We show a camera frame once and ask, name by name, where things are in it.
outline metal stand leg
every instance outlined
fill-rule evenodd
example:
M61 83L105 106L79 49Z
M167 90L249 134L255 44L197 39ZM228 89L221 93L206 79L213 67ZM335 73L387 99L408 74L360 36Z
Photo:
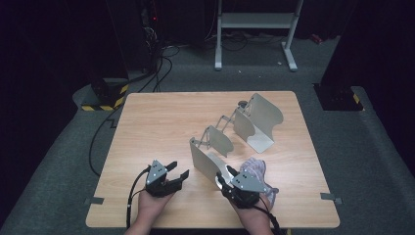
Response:
M217 4L217 38L216 38L216 52L214 55L214 69L222 70L222 0Z
M293 42L294 32L296 31L297 23L299 22L300 18L300 11L302 7L303 0L299 0L297 4L296 11L294 12L293 21L291 23L290 31L288 33L288 40L287 42L282 42L281 46L283 47L284 54L287 58L288 66L290 67L290 71L297 71L297 64L294 61L293 53L291 53L291 43Z

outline wooden table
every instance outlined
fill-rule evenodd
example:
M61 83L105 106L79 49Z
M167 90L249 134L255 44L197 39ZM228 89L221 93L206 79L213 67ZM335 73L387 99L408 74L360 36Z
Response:
M240 228L238 216L217 187L193 167L189 140L201 139L205 128L229 116L241 100L255 92L196 92L130 94L125 102L95 197L86 218L90 227L124 227L129 190L136 176L154 159L163 165L178 161L167 178L190 169L183 189L176 193L158 219L158 228ZM224 133L234 144L227 164L239 169L249 157L267 164L265 182L279 188L272 213L284 228L332 228L340 224L296 95L291 91L257 92L278 107L284 121L273 128L275 144L262 154L233 131ZM146 175L136 190L144 187ZM132 221L137 213L133 202Z

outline hand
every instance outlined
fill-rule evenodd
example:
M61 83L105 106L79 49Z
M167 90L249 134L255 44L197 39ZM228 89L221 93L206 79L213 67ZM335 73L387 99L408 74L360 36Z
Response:
M266 210L265 205L269 208L270 203L268 198L264 194L259 194L259 197L265 204L259 200L256 206L264 210ZM242 225L244 225L245 229L247 229L251 235L273 234L269 226L270 220L267 214L257 209L239 209L233 203L231 203L231 205L241 220Z
M163 211L165 205L173 197L174 193L163 198L155 198L143 190L138 199L138 212L135 222L125 232L125 235L147 235L150 233L156 219Z

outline black cable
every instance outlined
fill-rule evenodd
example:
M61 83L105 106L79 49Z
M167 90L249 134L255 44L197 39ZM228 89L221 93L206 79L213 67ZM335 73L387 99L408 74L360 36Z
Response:
M226 37L225 39L230 40L231 42L244 42L247 41L247 36L242 32L242 31L238 31L238 34L233 34L230 37Z
M286 36L283 36L281 38L279 38L278 40L273 41L274 38L276 38L276 36L270 36L268 37L269 39L266 41L253 41L253 38L258 38L258 39L262 39L262 38L267 38L267 37L251 37L251 38L247 38L248 42L250 44L256 44L256 45L262 45L262 44L273 44L273 43L277 43L277 42L281 42L282 40L284 40L285 38L287 38Z
M240 48L237 48L237 49L231 49L231 48L225 47L224 44L222 44L222 48L226 51L232 51L232 52L241 51L248 45L248 39L243 33L241 33L241 37L237 37L236 35L234 35L230 38L225 37L224 40L229 40L234 43L244 42L244 45L242 45Z
M134 198L134 197L135 197L135 195L137 195L137 194L139 194L139 193L143 192L144 190L146 190L146 189L138 190L137 192L135 192L135 193L132 195L132 198Z
M125 85L127 84L131 84L133 82L137 82L137 81L141 81L146 79L147 77L151 76L152 74L154 74L153 70L150 70L149 72L147 72L146 74L142 75L142 76L137 76L135 78L129 79L128 81L125 82Z
M159 66L158 70L153 75L153 77L149 81L147 81L147 83L143 87L141 87L141 89L138 90L137 93L142 92L150 84L150 82L152 82L154 80L154 78L156 78L156 75L160 72L160 70L161 70L161 66Z
M155 92L156 91L156 89L158 89L158 91L159 92L161 92L161 89L160 89L160 83L167 77L167 75L171 72L171 70L172 70L172 68L173 68L173 62L169 59L169 58L166 58L166 57L161 57L161 61L162 60L167 60L169 63L170 63L170 68L168 69L168 71L164 74L164 76L160 79L160 80L158 80L158 82L157 82L157 84L156 84L156 86L155 86L155 88L153 89L153 92Z
M216 22L216 14L217 14L216 8L217 8L217 3L218 3L218 0L215 0L214 1L214 4L213 4L213 17L212 17L212 20L211 20L210 30L208 31L207 35L205 36L205 40L207 40L208 37L210 36L211 32L213 31L214 23Z
M138 176L135 178L135 180L134 180L134 183L132 184L132 186L131 186L131 190L130 190L130 193L129 193L129 196L128 196L128 203L127 203L127 215L126 215L126 226L127 226L127 229L131 226L131 204L132 204L132 199L134 198L134 196L137 194L137 193L135 193L134 195L133 195L133 192L134 192L134 188L135 188L135 185L137 184L137 182L138 182L138 180L140 179L140 177L144 174L144 173L146 173L146 172L149 172L150 171L150 169L151 169L151 166L149 165L149 166L147 166L147 168L145 168L145 169L143 169L143 171L141 171L141 173L140 174L138 174Z
M274 214L272 214L270 211L269 211L269 209L268 209L268 207L266 206L266 204L265 204L265 202L260 198L260 200L263 202L263 204L265 205L265 208L266 208L266 210L264 210L264 209L262 209L262 208L260 208L260 207L257 207L257 206L253 206L253 208L254 209L257 209L257 210L259 210L259 211L261 211L261 212L264 212L268 217L269 217L269 219L271 220L271 222L272 222L272 225L274 226L274 229L275 229L275 235L284 235L284 233L283 233L283 231L281 230L281 228L280 228L280 224L278 223L278 221L277 221L277 218L274 216Z
M175 45L172 45L172 46L167 46L167 47L165 47L163 50L165 51L165 50L170 49L170 48L176 48L176 49L177 49L177 51L176 51L175 53L171 54L171 55L167 55L167 56L163 55L164 57L173 57L173 56L175 56L175 55L179 54L179 52L180 52L180 47L175 46Z
M112 128L114 128L114 120L110 119L110 117L115 114L116 111L118 111L121 107L123 106L123 104L121 104L116 110L114 110L112 113L110 113L107 118L105 118L100 126L98 127L98 129L95 131L94 136L92 137L91 143L89 145L89 153L88 153L88 162L89 162L89 167L91 168L92 172L94 172L95 175L97 175L98 177L101 176L100 173L97 172L97 170L95 170L94 166L92 165L92 147L94 146L94 142L95 142L95 138L98 135L98 132L100 131L101 127L103 127L104 123L106 121L111 121L112 122Z

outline hazard tape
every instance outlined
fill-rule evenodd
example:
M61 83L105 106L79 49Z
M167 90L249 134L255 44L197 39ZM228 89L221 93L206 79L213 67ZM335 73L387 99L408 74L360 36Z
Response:
M113 94L109 104L82 104L83 111L113 111L119 108L124 103L124 96L128 89L128 85L120 87L119 92Z
M357 95L356 95L356 94L354 94L354 93L353 93L353 100L354 100L354 102L356 103L356 105L357 105L358 107L360 107L360 110L363 110L363 105L360 103L360 99L359 99L359 97L357 97Z

